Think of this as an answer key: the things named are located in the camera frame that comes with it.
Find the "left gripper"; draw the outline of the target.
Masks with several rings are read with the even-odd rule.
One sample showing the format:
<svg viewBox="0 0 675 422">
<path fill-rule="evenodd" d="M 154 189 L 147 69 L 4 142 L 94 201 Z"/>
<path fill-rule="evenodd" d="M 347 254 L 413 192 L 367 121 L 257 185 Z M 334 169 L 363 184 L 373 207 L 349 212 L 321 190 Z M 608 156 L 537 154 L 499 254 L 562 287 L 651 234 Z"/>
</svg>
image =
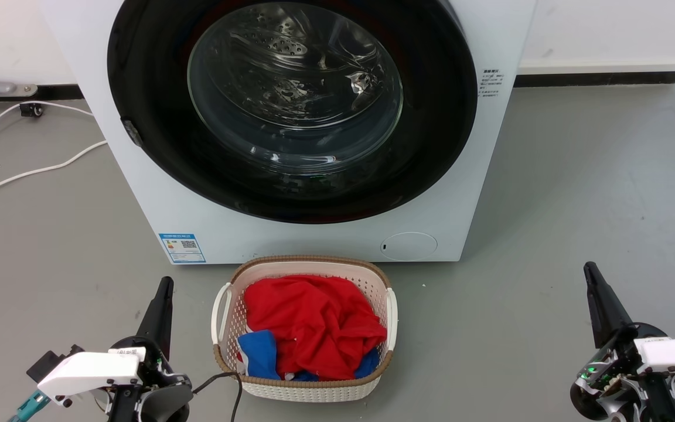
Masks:
<svg viewBox="0 0 675 422">
<path fill-rule="evenodd" d="M 137 377 L 128 384 L 108 387 L 109 421 L 187 421 L 193 398 L 191 381 L 174 372 L 171 358 L 172 297 L 174 280 L 161 278 L 157 292 L 148 304 L 136 336 L 116 342 L 110 351 L 145 350 L 139 360 Z"/>
</svg>

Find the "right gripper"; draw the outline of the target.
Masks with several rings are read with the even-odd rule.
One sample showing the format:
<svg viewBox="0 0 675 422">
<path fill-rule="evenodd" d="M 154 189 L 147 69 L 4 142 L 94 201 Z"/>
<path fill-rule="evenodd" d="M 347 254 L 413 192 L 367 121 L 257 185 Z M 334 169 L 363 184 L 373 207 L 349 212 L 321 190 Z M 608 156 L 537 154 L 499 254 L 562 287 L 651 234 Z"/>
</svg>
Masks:
<svg viewBox="0 0 675 422">
<path fill-rule="evenodd" d="M 597 264 L 584 264 L 597 353 L 570 387 L 575 410 L 594 421 L 675 421 L 675 366 L 648 362 L 651 342 L 672 338 L 651 324 L 633 324 Z"/>
</svg>

